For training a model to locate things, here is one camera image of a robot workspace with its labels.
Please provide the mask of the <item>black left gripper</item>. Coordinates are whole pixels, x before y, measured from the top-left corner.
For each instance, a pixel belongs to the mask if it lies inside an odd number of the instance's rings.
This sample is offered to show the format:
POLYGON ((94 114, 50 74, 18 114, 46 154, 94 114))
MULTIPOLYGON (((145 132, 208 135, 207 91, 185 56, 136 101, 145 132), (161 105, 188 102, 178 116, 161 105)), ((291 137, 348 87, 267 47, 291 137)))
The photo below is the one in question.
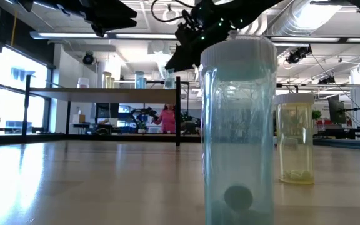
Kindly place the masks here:
POLYGON ((91 24, 96 36, 104 37, 108 31, 133 28, 137 12, 120 0, 73 0, 74 14, 91 24), (106 20, 112 18, 130 18, 120 20, 106 20))

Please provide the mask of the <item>teal pill bottle white cap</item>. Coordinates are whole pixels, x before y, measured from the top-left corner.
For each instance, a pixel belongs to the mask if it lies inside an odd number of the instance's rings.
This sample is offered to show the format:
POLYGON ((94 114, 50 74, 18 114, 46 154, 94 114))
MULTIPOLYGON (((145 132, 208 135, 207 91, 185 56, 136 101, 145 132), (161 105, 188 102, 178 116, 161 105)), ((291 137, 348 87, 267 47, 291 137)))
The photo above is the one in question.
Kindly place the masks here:
POLYGON ((217 43, 201 54, 206 225, 273 225, 273 97, 278 59, 262 36, 217 43), (227 188, 246 186, 249 209, 233 211, 227 188))

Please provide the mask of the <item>wooden shelf black frame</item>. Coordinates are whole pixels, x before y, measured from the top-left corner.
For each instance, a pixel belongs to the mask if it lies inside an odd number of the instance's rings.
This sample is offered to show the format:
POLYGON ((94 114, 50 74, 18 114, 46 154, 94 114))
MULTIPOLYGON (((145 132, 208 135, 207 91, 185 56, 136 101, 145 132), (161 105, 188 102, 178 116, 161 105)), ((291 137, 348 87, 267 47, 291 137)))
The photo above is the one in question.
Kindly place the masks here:
POLYGON ((173 103, 176 105, 176 146, 181 143, 181 78, 176 77, 175 89, 105 89, 71 87, 31 87, 31 76, 26 76, 24 117, 21 135, 27 135, 28 107, 31 95, 67 102, 65 134, 69 134, 71 103, 173 103))

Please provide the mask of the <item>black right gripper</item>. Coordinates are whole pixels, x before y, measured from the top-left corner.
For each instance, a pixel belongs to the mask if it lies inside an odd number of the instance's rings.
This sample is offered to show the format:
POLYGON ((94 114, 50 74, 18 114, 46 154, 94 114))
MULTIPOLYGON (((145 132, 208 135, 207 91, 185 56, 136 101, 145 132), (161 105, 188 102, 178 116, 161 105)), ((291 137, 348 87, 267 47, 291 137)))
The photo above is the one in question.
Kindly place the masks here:
POLYGON ((202 0, 190 12, 183 12, 184 22, 178 25, 175 52, 166 63, 166 70, 184 71, 200 64, 205 47, 225 40, 228 32, 241 29, 243 0, 214 4, 202 0))

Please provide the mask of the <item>yellow pill bottle white cap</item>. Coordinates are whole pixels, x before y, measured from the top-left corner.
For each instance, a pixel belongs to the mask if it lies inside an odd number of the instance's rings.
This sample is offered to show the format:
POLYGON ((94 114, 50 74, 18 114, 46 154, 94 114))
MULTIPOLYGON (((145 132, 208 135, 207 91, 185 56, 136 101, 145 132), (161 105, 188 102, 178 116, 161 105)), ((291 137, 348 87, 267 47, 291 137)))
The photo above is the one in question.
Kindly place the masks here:
POLYGON ((274 98, 279 179, 285 183, 313 184, 314 96, 288 93, 274 98))
POLYGON ((103 88, 110 88, 111 87, 111 73, 104 71, 103 72, 103 82, 102 82, 102 87, 103 88))

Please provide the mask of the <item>silver ventilation duct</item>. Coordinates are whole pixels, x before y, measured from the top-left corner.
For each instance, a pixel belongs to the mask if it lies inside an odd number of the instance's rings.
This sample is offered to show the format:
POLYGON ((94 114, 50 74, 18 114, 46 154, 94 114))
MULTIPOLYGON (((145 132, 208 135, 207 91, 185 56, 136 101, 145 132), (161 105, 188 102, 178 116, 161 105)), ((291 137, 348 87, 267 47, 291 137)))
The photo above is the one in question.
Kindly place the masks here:
POLYGON ((308 36, 326 24, 341 8, 339 5, 311 4, 294 0, 265 32, 268 36, 308 36))

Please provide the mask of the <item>dark round tablet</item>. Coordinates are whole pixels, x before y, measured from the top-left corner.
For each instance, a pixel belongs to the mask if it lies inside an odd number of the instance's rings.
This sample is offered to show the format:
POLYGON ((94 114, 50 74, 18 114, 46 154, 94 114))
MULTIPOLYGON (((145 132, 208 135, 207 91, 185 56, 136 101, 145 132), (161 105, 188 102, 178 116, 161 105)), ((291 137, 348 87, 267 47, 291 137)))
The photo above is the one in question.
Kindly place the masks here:
POLYGON ((243 211, 252 206, 253 195, 246 186, 234 185, 226 189, 224 201, 233 211, 243 211))

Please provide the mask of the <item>ceiling strip light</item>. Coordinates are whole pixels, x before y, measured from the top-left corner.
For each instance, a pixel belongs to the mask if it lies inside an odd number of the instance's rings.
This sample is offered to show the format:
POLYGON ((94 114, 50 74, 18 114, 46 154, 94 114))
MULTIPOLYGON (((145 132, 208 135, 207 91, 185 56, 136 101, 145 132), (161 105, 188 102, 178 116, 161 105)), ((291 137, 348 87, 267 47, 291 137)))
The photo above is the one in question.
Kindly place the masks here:
MULTIPOLYGON (((84 32, 37 32, 31 31, 33 39, 140 39, 140 40, 176 40, 174 34, 147 33, 107 33, 99 37, 94 33, 84 32)), ((266 36, 274 42, 299 43, 351 43, 360 44, 360 37, 319 37, 319 36, 266 36)))

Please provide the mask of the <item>black computer monitor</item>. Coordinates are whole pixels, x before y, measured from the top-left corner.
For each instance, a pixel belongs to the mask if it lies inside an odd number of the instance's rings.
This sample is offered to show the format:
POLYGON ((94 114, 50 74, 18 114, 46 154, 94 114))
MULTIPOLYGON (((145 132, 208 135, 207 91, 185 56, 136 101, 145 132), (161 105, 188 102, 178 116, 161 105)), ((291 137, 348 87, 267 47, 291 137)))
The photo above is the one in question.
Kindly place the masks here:
POLYGON ((329 97, 330 120, 334 124, 346 124, 346 115, 344 112, 344 103, 338 97, 329 97))

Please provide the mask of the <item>small green potted plant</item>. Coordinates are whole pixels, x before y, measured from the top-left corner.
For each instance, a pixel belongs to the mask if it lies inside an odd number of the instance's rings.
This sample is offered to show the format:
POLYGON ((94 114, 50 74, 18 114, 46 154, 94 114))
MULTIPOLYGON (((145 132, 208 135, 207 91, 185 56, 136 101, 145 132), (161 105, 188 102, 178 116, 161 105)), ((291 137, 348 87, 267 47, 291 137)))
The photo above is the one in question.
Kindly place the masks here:
POLYGON ((312 110, 312 123, 314 126, 317 125, 317 121, 318 121, 318 119, 321 118, 321 116, 322 116, 322 114, 321 114, 320 110, 316 110, 316 109, 312 110))

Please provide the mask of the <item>grey-capped bottle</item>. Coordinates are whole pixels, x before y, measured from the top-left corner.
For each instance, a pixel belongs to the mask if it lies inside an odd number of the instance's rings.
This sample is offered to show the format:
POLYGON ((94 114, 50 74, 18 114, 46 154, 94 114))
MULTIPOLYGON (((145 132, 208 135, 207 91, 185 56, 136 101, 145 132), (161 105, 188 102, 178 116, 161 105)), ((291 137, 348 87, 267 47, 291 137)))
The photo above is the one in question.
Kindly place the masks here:
POLYGON ((175 89, 176 88, 176 77, 174 75, 174 69, 168 69, 164 73, 164 88, 175 89))

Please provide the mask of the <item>person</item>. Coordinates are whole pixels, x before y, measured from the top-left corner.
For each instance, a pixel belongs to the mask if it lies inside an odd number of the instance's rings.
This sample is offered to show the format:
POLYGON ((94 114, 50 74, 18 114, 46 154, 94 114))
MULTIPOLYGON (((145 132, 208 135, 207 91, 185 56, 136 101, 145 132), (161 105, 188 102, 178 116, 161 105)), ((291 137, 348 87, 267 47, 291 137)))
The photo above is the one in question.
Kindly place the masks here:
POLYGON ((152 122, 156 125, 161 125, 163 133, 176 133, 176 113, 174 104, 165 104, 164 109, 161 111, 157 119, 152 122))

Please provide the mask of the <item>black aluminium table frame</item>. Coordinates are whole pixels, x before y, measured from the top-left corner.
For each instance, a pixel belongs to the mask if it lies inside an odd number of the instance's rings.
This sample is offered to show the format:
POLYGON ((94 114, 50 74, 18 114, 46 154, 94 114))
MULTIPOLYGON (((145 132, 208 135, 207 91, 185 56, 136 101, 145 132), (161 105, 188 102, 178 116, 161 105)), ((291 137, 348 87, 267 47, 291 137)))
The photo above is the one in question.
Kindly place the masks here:
MULTIPOLYGON (((176 136, 173 135, 80 135, 80 134, 32 134, 32 135, 0 135, 0 145, 45 143, 48 141, 122 141, 122 142, 165 142, 175 143, 176 136)), ((313 139, 317 146, 329 146, 335 148, 360 149, 360 140, 346 139, 313 139)))

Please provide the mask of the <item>black track light cluster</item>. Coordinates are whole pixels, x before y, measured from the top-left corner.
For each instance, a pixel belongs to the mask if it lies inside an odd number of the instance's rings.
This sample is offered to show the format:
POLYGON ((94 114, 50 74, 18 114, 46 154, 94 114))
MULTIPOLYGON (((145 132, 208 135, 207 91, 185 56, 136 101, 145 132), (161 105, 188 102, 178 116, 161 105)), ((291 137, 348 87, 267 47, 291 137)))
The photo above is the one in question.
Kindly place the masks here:
POLYGON ((312 54, 311 46, 299 47, 295 51, 291 51, 289 56, 286 58, 286 62, 289 64, 296 64, 300 60, 304 59, 307 55, 312 54))

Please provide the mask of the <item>black display screen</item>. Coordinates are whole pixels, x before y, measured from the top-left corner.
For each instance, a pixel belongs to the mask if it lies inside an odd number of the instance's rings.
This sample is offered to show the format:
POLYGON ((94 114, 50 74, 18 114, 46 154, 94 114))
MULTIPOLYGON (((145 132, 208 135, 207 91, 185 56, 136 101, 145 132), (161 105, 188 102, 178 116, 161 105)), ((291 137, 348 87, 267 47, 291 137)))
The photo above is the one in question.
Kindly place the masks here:
POLYGON ((96 103, 97 118, 117 118, 119 113, 119 103, 96 103))

